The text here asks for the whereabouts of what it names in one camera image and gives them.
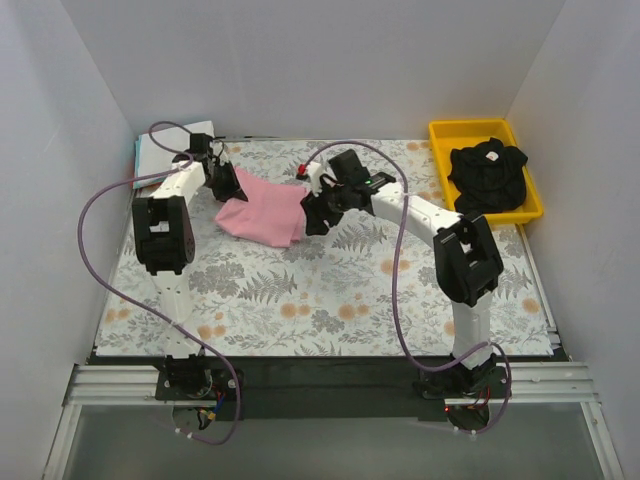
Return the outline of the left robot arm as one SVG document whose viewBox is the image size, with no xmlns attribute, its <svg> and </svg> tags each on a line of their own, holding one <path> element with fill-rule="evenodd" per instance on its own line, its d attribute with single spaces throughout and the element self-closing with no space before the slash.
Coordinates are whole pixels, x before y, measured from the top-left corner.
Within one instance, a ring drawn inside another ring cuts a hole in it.
<svg viewBox="0 0 640 480">
<path fill-rule="evenodd" d="M 215 142 L 207 133 L 191 133 L 188 148 L 172 161 L 179 171 L 132 203 L 136 256 L 160 295 L 160 312 L 169 318 L 163 363 L 167 386 L 193 400 L 236 397 L 233 376 L 213 369 L 205 348 L 188 331 L 193 302 L 187 267 L 196 254 L 189 204 L 202 187 L 220 202 L 248 200 L 224 148 Z"/>
</svg>

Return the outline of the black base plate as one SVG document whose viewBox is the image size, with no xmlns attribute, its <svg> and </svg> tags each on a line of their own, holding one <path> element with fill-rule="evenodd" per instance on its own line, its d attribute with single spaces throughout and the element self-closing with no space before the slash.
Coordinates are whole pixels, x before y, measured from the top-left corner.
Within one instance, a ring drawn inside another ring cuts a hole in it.
<svg viewBox="0 0 640 480">
<path fill-rule="evenodd" d="M 503 366 L 472 373 L 461 368 L 429 374 L 403 357 L 213 357 L 158 364 L 155 397 L 213 405 L 230 420 L 416 418 L 446 420 L 446 402 L 486 410 L 506 394 Z"/>
</svg>

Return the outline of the black t-shirt in bin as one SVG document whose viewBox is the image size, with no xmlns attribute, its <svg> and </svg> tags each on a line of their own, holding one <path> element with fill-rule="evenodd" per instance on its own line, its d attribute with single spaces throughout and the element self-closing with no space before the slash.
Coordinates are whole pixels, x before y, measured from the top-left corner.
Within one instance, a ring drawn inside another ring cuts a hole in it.
<svg viewBox="0 0 640 480">
<path fill-rule="evenodd" d="M 460 213 L 498 214 L 522 206 L 526 199 L 524 167 L 528 157 L 516 146 L 491 137 L 472 147 L 453 149 L 448 179 L 460 195 Z"/>
</svg>

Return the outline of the pink t-shirt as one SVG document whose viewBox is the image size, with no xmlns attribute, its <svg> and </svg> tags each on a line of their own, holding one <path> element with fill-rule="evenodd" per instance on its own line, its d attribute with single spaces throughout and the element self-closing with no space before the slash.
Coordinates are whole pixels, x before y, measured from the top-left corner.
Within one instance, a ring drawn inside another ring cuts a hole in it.
<svg viewBox="0 0 640 480">
<path fill-rule="evenodd" d="M 301 186 L 272 184 L 235 168 L 248 200 L 224 203 L 215 222 L 226 233 L 274 248 L 289 248 L 304 234 L 301 201 L 308 191 Z"/>
</svg>

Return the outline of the aluminium frame rail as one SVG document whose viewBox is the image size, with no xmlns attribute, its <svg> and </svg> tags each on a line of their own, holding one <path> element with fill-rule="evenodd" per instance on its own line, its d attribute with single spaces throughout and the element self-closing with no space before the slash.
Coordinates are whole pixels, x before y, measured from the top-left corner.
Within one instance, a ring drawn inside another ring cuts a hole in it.
<svg viewBox="0 0 640 480">
<path fill-rule="evenodd" d="M 363 375 L 347 374 L 343 380 L 333 375 L 327 380 L 318 374 L 294 378 L 294 370 L 281 368 L 275 373 L 258 373 L 242 387 L 250 398 L 286 400 L 309 397 L 327 399 L 331 394 L 342 398 L 353 394 L 365 401 L 383 401 L 386 398 L 422 399 L 424 391 L 413 385 L 417 376 L 401 377 L 393 374 L 390 380 L 366 380 Z M 511 367 L 513 379 L 510 400 L 514 403 L 584 403 L 597 402 L 593 380 L 586 365 L 581 363 L 516 363 Z M 171 392 L 164 385 L 160 372 L 151 366 L 81 366 L 71 377 L 65 397 L 67 405 L 196 405 L 211 403 L 210 398 L 190 398 Z"/>
</svg>

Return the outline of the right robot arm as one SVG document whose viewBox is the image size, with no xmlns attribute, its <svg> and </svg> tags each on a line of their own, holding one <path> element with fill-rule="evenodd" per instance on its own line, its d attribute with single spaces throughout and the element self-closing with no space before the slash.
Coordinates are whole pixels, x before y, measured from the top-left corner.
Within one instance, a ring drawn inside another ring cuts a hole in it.
<svg viewBox="0 0 640 480">
<path fill-rule="evenodd" d="M 431 395 L 469 398 L 488 389 L 496 373 L 490 306 L 504 265 L 486 218 L 448 211 L 409 193 L 404 175 L 370 173 L 352 149 L 326 164 L 302 164 L 296 177 L 311 185 L 301 202 L 307 235 L 325 235 L 346 212 L 359 210 L 431 248 L 437 284 L 452 306 L 454 343 L 448 363 L 421 369 L 423 386 Z"/>
</svg>

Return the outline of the folded teal t-shirt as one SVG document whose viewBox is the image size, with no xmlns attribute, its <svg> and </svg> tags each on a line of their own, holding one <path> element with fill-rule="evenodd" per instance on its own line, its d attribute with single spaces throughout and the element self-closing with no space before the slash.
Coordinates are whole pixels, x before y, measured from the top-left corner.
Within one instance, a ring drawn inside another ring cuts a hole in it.
<svg viewBox="0 0 640 480">
<path fill-rule="evenodd" d="M 146 167 L 143 165 L 142 149 L 146 146 L 148 140 L 148 134 L 145 133 L 139 135 L 134 143 L 134 180 L 132 181 L 132 188 L 135 190 L 144 188 L 148 183 L 147 180 L 140 180 L 140 177 L 144 177 L 147 175 Z"/>
</svg>

